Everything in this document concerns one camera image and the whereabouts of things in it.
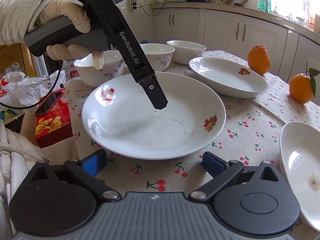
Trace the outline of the beige sleeved left forearm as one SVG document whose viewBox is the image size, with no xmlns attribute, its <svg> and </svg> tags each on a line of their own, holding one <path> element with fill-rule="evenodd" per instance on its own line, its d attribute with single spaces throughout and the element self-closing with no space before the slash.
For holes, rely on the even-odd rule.
<svg viewBox="0 0 320 240">
<path fill-rule="evenodd" d="M 1 45 L 24 43 L 41 11 L 53 0 L 1 0 Z"/>
</svg>

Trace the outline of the gloved left hand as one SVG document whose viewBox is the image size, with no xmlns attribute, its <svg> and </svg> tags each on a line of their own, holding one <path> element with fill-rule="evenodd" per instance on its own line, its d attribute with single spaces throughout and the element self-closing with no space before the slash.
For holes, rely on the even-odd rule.
<svg viewBox="0 0 320 240">
<path fill-rule="evenodd" d="M 69 0 L 49 0 L 49 3 L 40 12 L 34 25 L 41 27 L 60 16 L 68 17 L 75 28 L 82 33 L 88 33 L 91 29 L 90 20 L 85 10 L 80 5 L 70 2 Z M 78 44 L 72 44 L 70 46 L 55 44 L 48 46 L 46 51 L 51 59 L 63 61 L 72 59 L 79 60 L 92 54 L 95 69 L 100 70 L 104 66 L 102 51 L 90 51 Z"/>
</svg>

